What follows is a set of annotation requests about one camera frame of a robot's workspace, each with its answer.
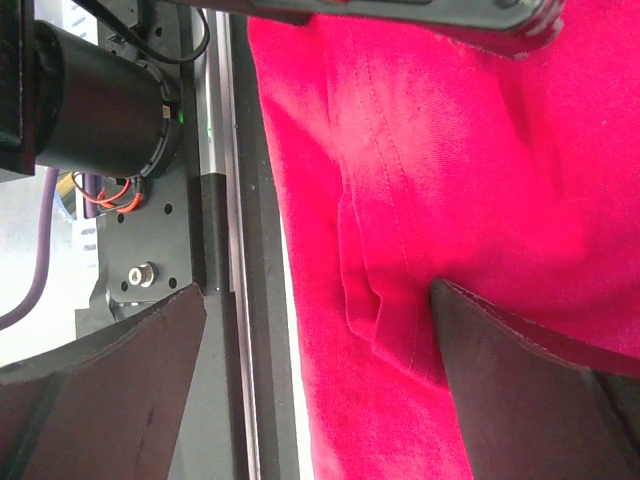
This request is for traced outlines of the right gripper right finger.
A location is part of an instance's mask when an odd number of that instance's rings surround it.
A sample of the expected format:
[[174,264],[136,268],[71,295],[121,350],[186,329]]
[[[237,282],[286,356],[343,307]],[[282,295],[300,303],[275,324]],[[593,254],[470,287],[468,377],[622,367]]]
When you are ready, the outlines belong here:
[[430,307],[476,479],[636,479],[639,360],[446,280]]

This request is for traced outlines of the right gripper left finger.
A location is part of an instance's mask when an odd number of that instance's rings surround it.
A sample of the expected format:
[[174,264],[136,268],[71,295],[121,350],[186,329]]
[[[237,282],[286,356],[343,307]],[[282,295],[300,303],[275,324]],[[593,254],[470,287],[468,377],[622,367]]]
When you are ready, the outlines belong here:
[[167,478],[205,322],[192,284],[2,367],[2,478]]

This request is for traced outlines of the magenta t shirt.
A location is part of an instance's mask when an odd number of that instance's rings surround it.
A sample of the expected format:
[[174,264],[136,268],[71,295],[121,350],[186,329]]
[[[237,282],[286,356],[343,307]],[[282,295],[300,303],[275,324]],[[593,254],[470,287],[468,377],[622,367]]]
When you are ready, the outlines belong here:
[[639,5],[510,60],[406,24],[251,19],[318,479],[468,479],[428,286],[639,352]]

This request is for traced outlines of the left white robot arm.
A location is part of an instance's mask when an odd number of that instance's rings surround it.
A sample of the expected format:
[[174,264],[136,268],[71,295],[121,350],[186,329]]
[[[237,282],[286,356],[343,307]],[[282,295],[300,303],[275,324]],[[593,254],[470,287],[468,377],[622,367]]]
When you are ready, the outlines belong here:
[[[426,27],[500,56],[539,49],[559,33],[560,1],[199,1],[206,10],[302,25],[314,14]],[[44,165],[104,177],[163,172],[179,140],[182,105],[155,50],[106,6],[85,11],[140,53],[130,61],[38,20],[30,1],[1,5],[1,177]]]

